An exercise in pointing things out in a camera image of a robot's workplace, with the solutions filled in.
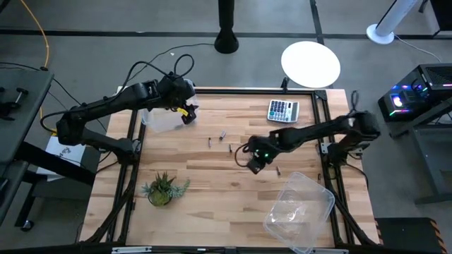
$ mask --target gray floor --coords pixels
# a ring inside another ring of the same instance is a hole
[[[29,1],[31,9],[46,29],[121,30],[160,32],[216,32],[216,1],[212,0],[42,0]],[[377,23],[392,0],[317,0],[323,32],[364,34]],[[13,1],[0,15],[0,28],[32,28],[35,24],[19,1]],[[308,0],[236,0],[237,32],[305,32],[313,33]],[[397,29],[399,34],[428,34],[424,16],[413,9]],[[240,49],[231,55],[218,54],[211,46],[176,49],[155,61],[169,70],[174,60],[190,53],[196,60],[189,74],[198,86],[277,87],[284,76],[280,55],[284,48],[303,39],[239,38]],[[113,93],[123,82],[131,64],[149,60],[157,53],[182,44],[213,42],[213,38],[195,37],[49,37],[50,69],[56,78],[84,102]],[[438,55],[443,62],[452,61],[452,41],[411,40],[410,43]],[[414,205],[415,198],[428,195],[423,171],[410,143],[388,137],[376,101],[418,64],[434,63],[435,58],[401,42],[379,46],[369,40],[326,40],[340,59],[342,71],[334,88],[350,94],[359,90],[359,108],[374,112],[383,135],[364,154],[364,170],[369,176],[370,196],[375,217],[431,217],[438,222],[446,245],[452,246],[452,203]],[[0,61],[41,66],[44,46],[38,36],[0,36]],[[160,78],[146,70],[136,80]],[[66,106],[73,102],[57,86],[51,91]],[[51,97],[45,112],[61,110]],[[103,132],[98,123],[90,128]],[[45,147],[48,135],[37,122],[27,137]],[[31,218],[36,227],[23,233],[13,228],[14,215],[20,209],[29,188],[21,186],[7,220],[0,227],[0,248],[23,248],[73,243],[83,221],[87,200],[38,199]]]

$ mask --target calculator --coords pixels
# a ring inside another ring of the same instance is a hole
[[[287,102],[272,99],[268,106],[267,119],[281,123],[295,123],[298,121],[298,102]]]

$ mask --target succulent plant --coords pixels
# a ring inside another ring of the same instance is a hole
[[[141,188],[143,189],[142,191],[148,196],[149,201],[154,206],[163,206],[166,205],[172,198],[170,191],[171,183],[174,179],[175,177],[168,180],[168,174],[166,172],[163,173],[162,177],[160,177],[160,174],[157,173],[155,181],[153,181],[150,186],[148,185],[148,183],[146,183]]]
[[[185,193],[186,189],[188,189],[190,186],[190,179],[187,179],[185,181],[184,186],[180,187],[180,186],[171,186],[171,191],[169,192],[169,194],[171,195],[172,198],[180,198],[183,196],[183,194]]]

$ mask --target calculator keypad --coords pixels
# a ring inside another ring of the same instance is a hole
[[[268,119],[273,121],[290,122],[292,103],[272,100],[268,112]]]

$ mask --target white paper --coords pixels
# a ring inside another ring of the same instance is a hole
[[[47,143],[47,147],[45,149],[46,152],[51,153],[53,155],[59,156],[62,159],[66,159],[66,161],[80,166],[80,162],[83,157],[83,153],[85,152],[84,145],[62,145],[58,142],[58,137],[52,136]],[[46,175],[47,181],[53,181],[57,179],[63,178],[50,170],[43,169],[42,167],[37,168],[37,174]]]

